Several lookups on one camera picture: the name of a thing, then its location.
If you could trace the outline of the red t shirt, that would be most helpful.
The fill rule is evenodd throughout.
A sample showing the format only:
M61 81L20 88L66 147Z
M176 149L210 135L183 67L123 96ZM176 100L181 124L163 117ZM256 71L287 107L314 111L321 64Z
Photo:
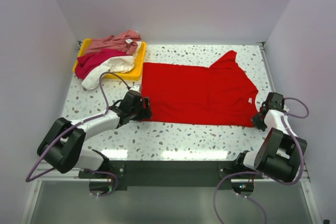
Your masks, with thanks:
M142 94L152 122L253 127L256 86L233 50L209 67L146 62Z

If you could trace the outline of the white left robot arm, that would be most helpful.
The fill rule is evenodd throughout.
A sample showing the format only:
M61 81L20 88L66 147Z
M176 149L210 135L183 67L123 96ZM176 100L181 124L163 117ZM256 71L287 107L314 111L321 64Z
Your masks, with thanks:
M83 150L84 141L108 130L118 129L130 121L150 119L150 100L129 90L107 110L82 120L57 119L37 149L41 160L64 174L73 168L89 169L97 178L108 174L108 161L98 151Z

